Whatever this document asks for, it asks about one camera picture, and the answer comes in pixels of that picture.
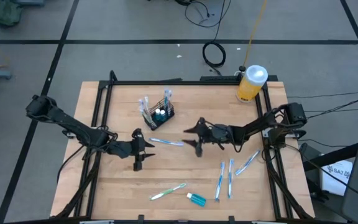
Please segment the blue plastic bin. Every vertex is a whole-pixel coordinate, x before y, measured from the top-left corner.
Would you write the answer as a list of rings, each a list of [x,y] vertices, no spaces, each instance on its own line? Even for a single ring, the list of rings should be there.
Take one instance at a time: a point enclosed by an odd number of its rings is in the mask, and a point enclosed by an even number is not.
[[[13,0],[21,6],[45,6],[45,0]]]

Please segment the yellow wipes canister white lid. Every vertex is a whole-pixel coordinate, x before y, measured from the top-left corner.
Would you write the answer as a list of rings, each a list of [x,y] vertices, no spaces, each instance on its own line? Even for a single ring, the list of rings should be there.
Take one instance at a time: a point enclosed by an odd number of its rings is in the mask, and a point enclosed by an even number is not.
[[[269,76],[268,71],[260,65],[251,65],[248,68],[240,66],[236,74],[241,76],[236,92],[237,99],[241,102],[248,102],[254,99]]]

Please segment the white printed paper sheet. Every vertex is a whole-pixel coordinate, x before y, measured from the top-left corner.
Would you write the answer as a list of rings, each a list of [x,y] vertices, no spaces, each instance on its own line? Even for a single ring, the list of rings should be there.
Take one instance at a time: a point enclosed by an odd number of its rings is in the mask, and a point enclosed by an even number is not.
[[[320,171],[321,189],[334,195],[344,196],[352,167],[353,163],[346,160],[323,166]]]

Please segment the black table frame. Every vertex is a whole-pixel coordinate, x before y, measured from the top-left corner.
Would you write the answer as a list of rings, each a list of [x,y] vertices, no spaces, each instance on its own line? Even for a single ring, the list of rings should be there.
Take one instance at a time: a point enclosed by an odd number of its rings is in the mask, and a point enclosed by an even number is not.
[[[152,131],[139,111],[139,100],[144,101],[147,95],[151,108],[164,99],[165,89],[172,91],[170,102],[175,115]],[[83,82],[73,116],[87,125],[105,124],[110,131],[118,133],[122,141],[130,140],[136,128],[140,128],[146,138],[179,141],[192,138],[183,131],[192,128],[200,117],[212,123],[244,126],[257,119],[259,111],[265,111],[264,105],[238,101],[236,90],[237,84],[228,82],[118,81],[107,94],[106,82]],[[224,145],[225,150],[205,144],[201,157],[188,145],[180,147],[160,142],[153,145],[155,147],[148,148],[147,152],[155,155],[146,159],[138,172],[133,170],[132,157],[121,159],[103,154],[96,190],[93,194],[84,193],[80,214],[115,223],[138,218],[145,223],[172,224],[286,219],[283,194],[280,190],[271,191],[262,156],[257,156],[240,175],[234,174],[256,150],[262,149],[260,134],[252,136],[241,152],[235,152],[228,144]],[[234,159],[232,198],[227,197],[230,159]],[[215,202],[221,161],[225,162],[225,170],[219,202]],[[149,200],[152,195],[182,183],[186,183],[186,187]],[[187,193],[204,197],[206,205],[200,207],[192,203]]]

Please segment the green bag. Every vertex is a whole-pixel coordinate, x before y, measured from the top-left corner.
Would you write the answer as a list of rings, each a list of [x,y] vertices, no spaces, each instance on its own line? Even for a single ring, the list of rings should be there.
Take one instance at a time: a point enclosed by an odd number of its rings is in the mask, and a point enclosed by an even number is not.
[[[0,0],[0,26],[11,27],[20,22],[23,8],[13,0]]]

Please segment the green toothbrush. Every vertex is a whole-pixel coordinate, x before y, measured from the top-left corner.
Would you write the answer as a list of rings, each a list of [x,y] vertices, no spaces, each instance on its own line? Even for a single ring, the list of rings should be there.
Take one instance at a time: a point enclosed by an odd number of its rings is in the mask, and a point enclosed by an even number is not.
[[[151,126],[155,126],[155,123],[154,123],[151,115],[149,114],[149,112],[147,112],[145,109],[142,109],[141,112],[142,112],[143,117],[149,122],[149,124]]]
[[[178,189],[184,188],[184,187],[186,187],[186,183],[182,183],[182,184],[180,184],[180,185],[178,185],[178,186],[176,186],[174,188],[170,188],[170,189],[164,190],[164,191],[162,191],[162,192],[160,192],[160,193],[158,193],[156,195],[152,195],[149,198],[149,200],[150,201],[157,200],[157,199],[159,199],[159,198],[161,198],[161,197],[163,197],[165,195],[168,195],[168,194],[170,194],[170,193],[172,193],[172,192],[174,192],[174,191],[176,191]]]

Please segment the blue toothbrush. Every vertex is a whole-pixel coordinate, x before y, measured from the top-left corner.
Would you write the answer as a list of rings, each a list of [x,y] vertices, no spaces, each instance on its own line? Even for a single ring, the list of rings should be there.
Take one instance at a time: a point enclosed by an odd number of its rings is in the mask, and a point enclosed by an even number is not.
[[[233,166],[234,159],[229,160],[229,168],[228,168],[228,188],[227,188],[227,197],[232,198],[232,178],[233,178]]]
[[[169,144],[169,145],[173,145],[173,146],[184,146],[184,142],[181,142],[181,141],[175,142],[175,141],[168,141],[168,140],[157,139],[157,138],[149,138],[149,140],[154,141],[154,142]]]
[[[218,178],[218,182],[217,182],[217,186],[216,186],[216,191],[215,191],[215,194],[214,194],[214,201],[215,202],[219,202],[219,195],[220,195],[220,192],[221,192],[221,186],[222,186],[222,182],[223,182],[224,170],[225,170],[225,162],[221,161],[219,178]]]
[[[172,91],[170,89],[165,89],[164,90],[164,99],[163,99],[165,110],[167,110],[167,108],[169,107],[171,96],[172,96]]]
[[[240,175],[242,172],[244,172],[248,166],[250,165],[250,163],[260,154],[260,150],[257,150],[253,153],[253,155],[251,155],[249,157],[249,159],[240,167],[235,171],[235,175],[238,176]]]

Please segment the black metal beam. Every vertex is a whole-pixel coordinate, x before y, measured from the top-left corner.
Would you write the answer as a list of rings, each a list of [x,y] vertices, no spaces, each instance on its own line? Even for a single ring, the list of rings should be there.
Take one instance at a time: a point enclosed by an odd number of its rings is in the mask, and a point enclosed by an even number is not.
[[[309,170],[316,169],[316,167],[313,164],[315,164],[318,167],[323,167],[338,161],[350,159],[352,157],[355,157],[357,152],[358,152],[358,143],[355,143],[353,145],[344,147],[342,149],[338,149],[337,151],[333,151],[328,154],[315,157],[303,163],[304,171],[307,172]]]

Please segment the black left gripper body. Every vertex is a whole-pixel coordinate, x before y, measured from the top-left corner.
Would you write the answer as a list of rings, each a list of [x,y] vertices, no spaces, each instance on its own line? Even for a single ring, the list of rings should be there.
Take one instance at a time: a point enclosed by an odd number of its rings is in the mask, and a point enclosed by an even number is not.
[[[142,169],[142,161],[144,160],[140,153],[144,150],[144,136],[142,130],[137,128],[132,133],[131,141],[111,141],[107,153],[110,155],[119,156],[121,159],[129,156],[135,157],[134,171]]]

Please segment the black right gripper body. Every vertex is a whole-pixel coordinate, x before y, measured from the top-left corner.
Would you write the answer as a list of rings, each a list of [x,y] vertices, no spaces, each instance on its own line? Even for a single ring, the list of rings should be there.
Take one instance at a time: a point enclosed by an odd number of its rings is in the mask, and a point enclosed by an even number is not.
[[[198,135],[198,145],[196,148],[196,155],[201,157],[203,155],[202,144],[211,143],[217,144],[221,150],[225,150],[223,144],[230,142],[230,130],[223,124],[212,124],[201,117],[197,123],[201,124],[201,132]]]

